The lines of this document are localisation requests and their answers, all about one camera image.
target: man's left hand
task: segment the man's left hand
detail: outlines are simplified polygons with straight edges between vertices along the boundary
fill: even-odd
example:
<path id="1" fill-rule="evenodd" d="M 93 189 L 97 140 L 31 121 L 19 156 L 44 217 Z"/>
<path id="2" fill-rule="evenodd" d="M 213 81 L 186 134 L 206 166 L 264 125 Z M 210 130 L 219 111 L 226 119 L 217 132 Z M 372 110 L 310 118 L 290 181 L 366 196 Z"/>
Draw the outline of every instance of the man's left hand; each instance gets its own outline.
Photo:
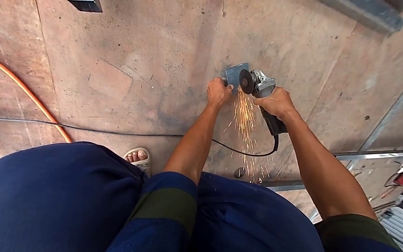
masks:
<path id="1" fill-rule="evenodd" d="M 233 85 L 225 87 L 222 78 L 216 77 L 208 84 L 208 105 L 220 109 L 231 96 Z"/>

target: grinder body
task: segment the grinder body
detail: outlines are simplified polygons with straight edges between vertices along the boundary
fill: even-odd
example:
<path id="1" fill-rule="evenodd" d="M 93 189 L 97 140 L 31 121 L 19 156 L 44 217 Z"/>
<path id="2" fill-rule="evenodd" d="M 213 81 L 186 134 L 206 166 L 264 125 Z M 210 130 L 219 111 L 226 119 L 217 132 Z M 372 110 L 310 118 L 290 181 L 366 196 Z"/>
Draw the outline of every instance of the grinder body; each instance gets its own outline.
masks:
<path id="1" fill-rule="evenodd" d="M 246 94 L 251 94 L 256 98 L 269 96 L 276 87 L 274 78 L 267 78 L 259 69 L 252 70 L 251 72 L 242 70 L 239 79 L 242 90 Z M 287 133 L 287 127 L 283 121 L 268 113 L 263 107 L 259 106 L 259 108 L 261 109 L 262 117 L 264 117 L 271 135 L 275 136 L 281 133 Z"/>

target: white sandal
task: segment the white sandal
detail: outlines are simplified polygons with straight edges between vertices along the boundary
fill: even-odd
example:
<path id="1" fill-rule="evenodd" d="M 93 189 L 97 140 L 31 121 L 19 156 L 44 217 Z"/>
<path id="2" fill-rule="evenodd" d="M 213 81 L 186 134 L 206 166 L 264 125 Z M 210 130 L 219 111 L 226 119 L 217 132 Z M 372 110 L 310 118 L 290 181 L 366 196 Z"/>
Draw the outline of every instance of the white sandal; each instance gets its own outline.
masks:
<path id="1" fill-rule="evenodd" d="M 139 151 L 141 151 L 141 150 L 142 150 L 142 151 L 145 151 L 145 152 L 147 153 L 147 158 L 144 159 L 144 160 L 139 160 L 139 161 L 136 161 L 136 162 L 131 162 L 131 164 L 134 165 L 134 166 L 136 166 L 136 167 L 138 167 L 139 169 L 143 170 L 145 173 L 147 173 L 147 174 L 150 176 L 151 173 L 152 173 L 152 159 L 151 159 L 151 157 L 150 157 L 149 151 L 147 151 L 146 148 L 138 147 L 138 148 L 135 148 L 135 149 L 133 149 L 133 150 L 130 150 L 130 151 L 128 151 L 128 152 L 123 156 L 123 158 L 126 159 L 126 157 L 127 157 L 128 154 L 131 154 L 131 153 L 133 153 L 133 152 L 139 152 Z"/>

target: foot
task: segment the foot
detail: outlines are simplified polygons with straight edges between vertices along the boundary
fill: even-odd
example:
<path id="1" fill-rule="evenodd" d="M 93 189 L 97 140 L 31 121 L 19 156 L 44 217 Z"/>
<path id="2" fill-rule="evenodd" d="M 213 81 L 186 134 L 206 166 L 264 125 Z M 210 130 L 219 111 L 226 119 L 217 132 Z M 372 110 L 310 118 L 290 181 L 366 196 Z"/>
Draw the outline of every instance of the foot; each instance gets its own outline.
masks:
<path id="1" fill-rule="evenodd" d="M 130 153 L 125 157 L 125 160 L 127 160 L 129 163 L 146 159 L 147 159 L 147 153 L 143 150 L 140 150 L 139 152 Z"/>

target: orange extension cord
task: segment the orange extension cord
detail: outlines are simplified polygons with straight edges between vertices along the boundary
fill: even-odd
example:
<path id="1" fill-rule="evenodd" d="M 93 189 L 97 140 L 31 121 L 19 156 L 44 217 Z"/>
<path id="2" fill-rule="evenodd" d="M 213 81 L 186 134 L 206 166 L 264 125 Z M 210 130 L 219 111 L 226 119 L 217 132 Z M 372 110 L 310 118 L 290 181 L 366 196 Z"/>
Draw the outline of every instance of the orange extension cord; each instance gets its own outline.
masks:
<path id="1" fill-rule="evenodd" d="M 0 69 L 3 70 L 12 80 L 14 80 L 14 82 L 16 82 L 21 89 L 23 89 L 23 91 L 35 102 L 37 107 L 40 108 L 40 110 L 49 119 L 49 121 L 51 121 L 53 123 L 57 123 L 57 121 L 54 119 L 54 117 L 49 113 L 48 109 L 44 107 L 44 105 L 41 103 L 41 101 L 39 101 L 37 99 L 35 94 L 33 94 L 31 92 L 31 90 L 29 90 L 29 88 L 26 87 L 26 85 L 24 85 L 24 83 L 18 77 L 16 77 L 14 75 L 14 73 L 12 73 L 9 69 L 7 69 L 1 63 L 0 63 Z M 56 128 L 59 130 L 60 134 L 64 137 L 64 139 L 67 143 L 72 143 L 71 138 L 68 136 L 68 134 L 66 134 L 66 132 L 64 131 L 64 129 L 62 127 L 56 125 Z"/>

